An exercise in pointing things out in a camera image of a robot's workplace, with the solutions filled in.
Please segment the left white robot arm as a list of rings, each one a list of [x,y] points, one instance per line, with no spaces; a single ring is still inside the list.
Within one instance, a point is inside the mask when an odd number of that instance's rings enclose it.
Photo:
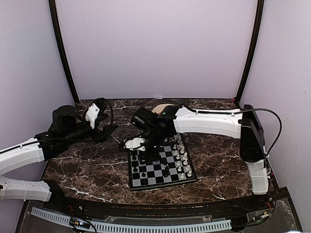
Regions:
[[[64,105],[52,113],[52,124],[48,131],[0,152],[0,199],[37,200],[49,202],[57,211],[69,207],[68,200],[57,182],[52,180],[31,182],[6,178],[4,175],[20,167],[49,161],[66,152],[77,142],[105,142],[117,129],[110,123],[99,129],[106,118],[105,107],[92,104],[81,117],[71,105]]]

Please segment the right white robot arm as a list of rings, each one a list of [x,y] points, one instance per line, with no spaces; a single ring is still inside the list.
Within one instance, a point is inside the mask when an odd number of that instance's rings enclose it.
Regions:
[[[251,105],[233,110],[200,110],[160,104],[151,111],[140,107],[131,122],[143,130],[143,134],[126,140],[124,148],[140,150],[152,160],[165,139],[176,133],[205,133],[239,139],[240,158],[248,166],[254,194],[248,199],[248,207],[257,211],[266,204],[269,182],[264,132]]]

